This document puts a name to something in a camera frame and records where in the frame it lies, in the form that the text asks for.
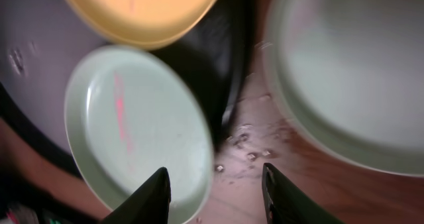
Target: dark plate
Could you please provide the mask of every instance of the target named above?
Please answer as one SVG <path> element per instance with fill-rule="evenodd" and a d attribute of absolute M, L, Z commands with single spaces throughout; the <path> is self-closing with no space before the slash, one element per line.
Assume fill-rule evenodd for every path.
<path fill-rule="evenodd" d="M 152 53 L 188 84 L 225 136 L 252 51 L 253 0 L 218 0 L 190 32 Z M 64 0 L 0 0 L 0 115 L 38 153 L 80 176 L 66 139 L 64 96 L 75 65 L 109 44 Z"/>

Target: wooden table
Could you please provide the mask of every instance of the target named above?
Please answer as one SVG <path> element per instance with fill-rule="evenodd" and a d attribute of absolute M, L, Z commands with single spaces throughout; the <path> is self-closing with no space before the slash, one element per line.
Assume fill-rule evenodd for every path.
<path fill-rule="evenodd" d="M 346 223 L 424 223 L 424 180 L 345 164 L 305 142 L 278 112 L 266 87 L 261 60 L 263 22 L 269 0 L 257 0 L 257 34 L 232 136 L 215 154 L 213 189 L 191 223 L 265 224 L 261 190 L 264 162 Z M 108 214 L 79 179 L 41 158 L 0 120 L 0 164 L 60 201 L 102 218 Z"/>

